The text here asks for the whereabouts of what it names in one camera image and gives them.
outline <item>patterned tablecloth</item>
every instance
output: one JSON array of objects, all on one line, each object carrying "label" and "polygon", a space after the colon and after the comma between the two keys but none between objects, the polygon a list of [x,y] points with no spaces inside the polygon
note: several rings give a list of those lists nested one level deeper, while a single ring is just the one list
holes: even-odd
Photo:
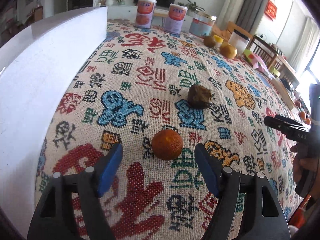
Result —
[{"label": "patterned tablecloth", "polygon": [[[132,23],[107,29],[53,116],[39,159],[36,204],[53,172],[80,172],[120,142],[122,163],[100,199],[116,238],[200,239],[217,204],[194,160],[201,142],[223,165],[244,174],[263,171],[289,218],[301,201],[292,179],[293,142],[263,118],[297,116],[270,82],[243,60],[226,59],[184,33]],[[192,84],[212,91],[210,109],[188,106]],[[182,154],[173,161],[152,153],[152,137],[161,129],[183,138]],[[88,239],[76,194],[73,200],[80,235]],[[243,208],[240,194],[231,238]]]}]

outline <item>pink and white canister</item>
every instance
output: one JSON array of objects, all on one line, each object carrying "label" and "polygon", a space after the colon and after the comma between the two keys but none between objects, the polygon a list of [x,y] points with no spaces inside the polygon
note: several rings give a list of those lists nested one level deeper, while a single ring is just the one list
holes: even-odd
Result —
[{"label": "pink and white canister", "polygon": [[135,27],[150,29],[156,0],[139,0]]},{"label": "pink and white canister", "polygon": [[187,11],[187,7],[173,3],[170,4],[168,16],[164,22],[164,31],[172,34],[180,34]]}]

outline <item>white curtain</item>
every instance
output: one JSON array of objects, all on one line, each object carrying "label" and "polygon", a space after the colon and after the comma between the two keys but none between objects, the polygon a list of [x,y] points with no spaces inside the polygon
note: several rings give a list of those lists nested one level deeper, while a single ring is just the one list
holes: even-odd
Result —
[{"label": "white curtain", "polygon": [[226,0],[216,21],[221,30],[227,28],[228,22],[236,23],[244,0]]},{"label": "white curtain", "polygon": [[289,64],[294,68],[298,76],[302,74],[315,52],[319,38],[320,30],[318,25],[312,18],[307,17],[301,39],[298,41],[292,56],[288,60]]}]

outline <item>curtain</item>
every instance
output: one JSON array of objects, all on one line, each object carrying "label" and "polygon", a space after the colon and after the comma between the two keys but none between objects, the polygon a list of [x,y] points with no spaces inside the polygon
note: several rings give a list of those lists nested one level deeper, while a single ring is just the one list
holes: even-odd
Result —
[{"label": "curtain", "polygon": [[254,34],[262,19],[268,0],[244,0],[236,25]]},{"label": "curtain", "polygon": [[297,43],[292,56],[288,60],[289,64],[296,71],[298,76],[305,70],[310,61],[320,37],[318,25],[311,17],[307,17],[301,39]]},{"label": "curtain", "polygon": [[221,30],[226,30],[228,22],[236,22],[244,0],[226,0],[216,21]]}]

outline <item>finger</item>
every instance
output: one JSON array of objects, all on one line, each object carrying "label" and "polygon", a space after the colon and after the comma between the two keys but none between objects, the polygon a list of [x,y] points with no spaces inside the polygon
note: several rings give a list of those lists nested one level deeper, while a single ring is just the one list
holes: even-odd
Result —
[{"label": "finger", "polygon": [[293,165],[293,181],[298,183],[302,177],[302,168],[299,164],[298,156],[296,155],[292,162]]},{"label": "finger", "polygon": [[316,172],[318,167],[318,158],[301,159],[299,164],[306,170]]},{"label": "finger", "polygon": [[297,152],[298,152],[297,145],[293,145],[293,146],[290,148],[290,151],[293,152],[293,153],[297,153]]}]

